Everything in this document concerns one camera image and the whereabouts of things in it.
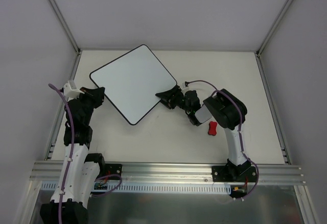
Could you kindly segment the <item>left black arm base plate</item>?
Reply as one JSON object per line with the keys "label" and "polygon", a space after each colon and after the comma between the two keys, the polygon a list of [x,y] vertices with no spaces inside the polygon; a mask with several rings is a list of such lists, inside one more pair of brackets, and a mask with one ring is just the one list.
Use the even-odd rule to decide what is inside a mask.
{"label": "left black arm base plate", "polygon": [[119,180],[120,178],[118,177],[122,175],[122,164],[118,163],[106,163],[105,164],[105,175],[106,175],[106,180],[111,181],[111,180]]}

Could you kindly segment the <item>white board with black frame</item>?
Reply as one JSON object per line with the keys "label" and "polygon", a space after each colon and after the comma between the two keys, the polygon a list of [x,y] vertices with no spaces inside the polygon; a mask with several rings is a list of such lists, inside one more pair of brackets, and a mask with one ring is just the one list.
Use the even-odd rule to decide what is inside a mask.
{"label": "white board with black frame", "polygon": [[89,74],[105,97],[132,126],[138,124],[160,101],[157,93],[177,85],[162,62],[142,44]]}

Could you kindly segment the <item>red whiteboard eraser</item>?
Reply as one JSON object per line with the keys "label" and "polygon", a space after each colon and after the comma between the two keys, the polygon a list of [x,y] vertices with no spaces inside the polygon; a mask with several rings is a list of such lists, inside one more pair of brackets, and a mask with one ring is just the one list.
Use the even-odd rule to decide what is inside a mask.
{"label": "red whiteboard eraser", "polygon": [[217,125],[218,123],[215,121],[210,121],[208,124],[208,134],[211,136],[216,136],[217,134]]}

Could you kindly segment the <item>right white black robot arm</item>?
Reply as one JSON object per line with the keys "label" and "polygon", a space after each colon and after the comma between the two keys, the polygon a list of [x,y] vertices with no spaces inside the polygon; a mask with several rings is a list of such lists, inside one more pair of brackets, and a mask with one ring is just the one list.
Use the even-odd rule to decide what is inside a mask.
{"label": "right white black robot arm", "polygon": [[242,137],[247,108],[239,99],[221,89],[201,103],[195,90],[183,92],[178,85],[155,96],[168,109],[179,107],[184,110],[194,126],[214,118],[217,125],[224,129],[228,158],[224,166],[212,167],[214,182],[245,182],[251,178],[251,163],[245,156]]}

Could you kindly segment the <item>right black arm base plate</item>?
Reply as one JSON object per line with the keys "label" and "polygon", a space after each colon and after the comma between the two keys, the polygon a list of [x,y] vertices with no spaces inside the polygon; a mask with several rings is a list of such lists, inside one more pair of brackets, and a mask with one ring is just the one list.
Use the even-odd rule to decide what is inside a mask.
{"label": "right black arm base plate", "polygon": [[214,182],[248,182],[254,183],[258,174],[254,166],[232,167],[231,165],[212,166],[212,177]]}

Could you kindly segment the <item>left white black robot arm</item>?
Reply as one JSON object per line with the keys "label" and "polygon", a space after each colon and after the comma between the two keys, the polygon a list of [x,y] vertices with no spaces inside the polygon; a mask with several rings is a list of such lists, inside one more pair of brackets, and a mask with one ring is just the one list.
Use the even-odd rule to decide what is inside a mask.
{"label": "left white black robot arm", "polygon": [[[64,161],[57,187],[51,200],[41,205],[40,216],[44,223],[87,223],[87,205],[96,179],[106,174],[104,157],[90,153],[92,128],[90,120],[105,98],[103,87],[68,90],[49,87],[64,102],[66,123],[64,132]],[[65,98],[69,92],[72,98]]]}

